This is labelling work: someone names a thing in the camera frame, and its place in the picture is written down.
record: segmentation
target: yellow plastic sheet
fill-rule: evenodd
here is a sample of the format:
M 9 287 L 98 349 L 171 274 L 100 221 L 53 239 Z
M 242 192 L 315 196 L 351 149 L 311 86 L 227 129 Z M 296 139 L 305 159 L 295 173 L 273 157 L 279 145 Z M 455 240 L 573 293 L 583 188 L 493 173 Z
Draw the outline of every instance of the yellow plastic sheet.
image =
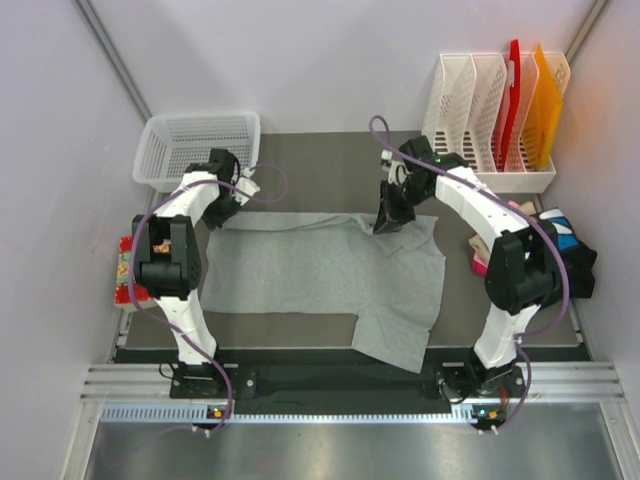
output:
M 522 132 L 522 141 L 527 150 L 530 167 L 533 170 L 540 170 L 549 163 L 563 103 L 562 93 L 556 87 L 540 45 L 534 56 L 540 70 L 540 77 Z

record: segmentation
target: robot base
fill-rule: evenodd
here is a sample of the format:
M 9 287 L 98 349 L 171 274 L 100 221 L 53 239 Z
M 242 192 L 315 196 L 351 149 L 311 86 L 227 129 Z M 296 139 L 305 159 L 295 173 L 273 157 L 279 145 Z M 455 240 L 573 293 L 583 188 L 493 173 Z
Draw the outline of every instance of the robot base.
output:
M 481 431 L 499 427 L 507 419 L 501 399 L 502 387 L 506 389 L 508 398 L 524 394 L 524 378 L 519 367 L 512 362 L 499 368 L 486 369 L 473 350 L 464 365 L 442 365 L 434 369 L 434 375 L 440 395 L 451 404 L 466 401 L 473 405 L 474 399 L 496 400 L 495 404 L 483 401 L 473 405 L 473 416 L 477 423 L 472 425 Z
M 170 365 L 173 370 L 170 398 L 212 399 L 227 398 L 227 387 L 220 373 L 211 364 Z

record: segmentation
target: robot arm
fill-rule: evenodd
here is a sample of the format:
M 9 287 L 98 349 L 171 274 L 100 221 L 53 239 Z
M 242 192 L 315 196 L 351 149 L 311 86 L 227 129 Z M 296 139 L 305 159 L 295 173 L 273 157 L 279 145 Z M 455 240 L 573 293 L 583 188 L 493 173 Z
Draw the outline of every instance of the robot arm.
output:
M 514 335 L 524 333 L 538 310 L 561 298 L 558 267 L 540 236 L 524 219 L 479 193 L 480 189 L 487 191 L 486 186 L 459 155 L 435 154 L 424 136 L 408 141 L 400 150 L 477 186 L 470 189 L 412 163 L 393 160 L 385 151 L 381 163 L 388 174 L 380 186 L 374 233 L 397 231 L 415 219 L 416 205 L 435 197 L 453 208 L 487 244 L 491 260 L 485 289 L 491 307 L 466 365 L 474 388 L 486 390 L 511 371 L 516 358 Z M 589 297 L 595 283 L 591 273 L 595 252 L 575 238 L 568 221 L 556 212 L 572 241 L 559 244 L 558 224 L 549 214 L 541 214 L 538 224 L 559 245 L 570 277 L 571 296 Z
M 173 330 L 179 361 L 196 370 L 208 362 L 184 340 L 184 335 L 211 357 L 217 344 L 206 326 L 198 298 L 201 264 L 194 225 L 202 218 L 210 230 L 221 227 L 249 197 L 213 183 L 188 186 L 200 180 L 232 183 L 235 174 L 238 189 L 253 196 L 260 189 L 250 179 L 252 171 L 236 169 L 237 159 L 221 149 L 211 150 L 209 163 L 191 165 L 177 189 L 186 191 L 158 209 L 143 226 L 134 265 L 136 282 L 149 291 L 167 320 L 179 329 Z M 134 219 L 134 232 L 141 218 Z

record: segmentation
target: gray cloth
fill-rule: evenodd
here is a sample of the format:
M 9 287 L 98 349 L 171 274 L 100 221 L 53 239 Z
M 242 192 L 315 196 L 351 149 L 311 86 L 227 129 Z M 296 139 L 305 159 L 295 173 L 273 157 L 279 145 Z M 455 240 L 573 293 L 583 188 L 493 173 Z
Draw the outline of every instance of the gray cloth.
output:
M 372 215 L 240 213 L 210 236 L 202 308 L 353 313 L 355 350 L 419 372 L 444 283 L 436 220 L 374 236 Z

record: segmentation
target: gray table surface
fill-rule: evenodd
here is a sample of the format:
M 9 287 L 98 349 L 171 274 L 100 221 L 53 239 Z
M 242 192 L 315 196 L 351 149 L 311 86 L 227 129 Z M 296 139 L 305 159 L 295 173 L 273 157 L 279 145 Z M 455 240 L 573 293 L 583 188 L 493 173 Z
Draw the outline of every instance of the gray table surface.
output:
M 417 132 L 394 132 L 392 141 L 400 145 Z M 369 133 L 314 133 L 263 135 L 259 162 L 282 167 L 289 179 L 284 200 L 272 205 L 249 202 L 247 210 L 276 212 L 362 212 L 377 213 L 380 147 Z M 256 171 L 254 179 L 262 187 L 259 195 L 277 197 L 282 181 L 270 169 Z M 531 196 L 514 197 L 516 201 Z M 439 218 L 435 240 L 447 257 L 442 306 L 431 331 L 429 346 L 470 346 L 482 333 L 489 299 L 483 279 L 471 271 L 471 248 L 467 241 L 471 228 L 449 207 L 435 199 L 417 209 L 420 215 Z M 204 281 L 208 230 L 196 226 L 203 259 Z M 224 272 L 220 272 L 224 281 Z M 420 285 L 408 285 L 415 288 Z M 538 329 L 553 320 L 558 305 L 539 312 L 529 328 Z M 215 314 L 205 312 L 207 325 L 221 347 L 291 348 L 349 347 L 355 328 L 355 315 L 308 314 Z M 529 339 L 529 345 L 574 346 L 578 340 L 567 316 L 561 325 L 545 335 Z M 126 343 L 131 349 L 175 348 L 171 332 L 163 325 L 135 313 Z
M 527 405 L 497 437 L 419 424 L 231 424 L 209 440 L 188 427 L 154 437 L 166 427 L 101 423 L 85 479 L 623 478 L 598 405 Z

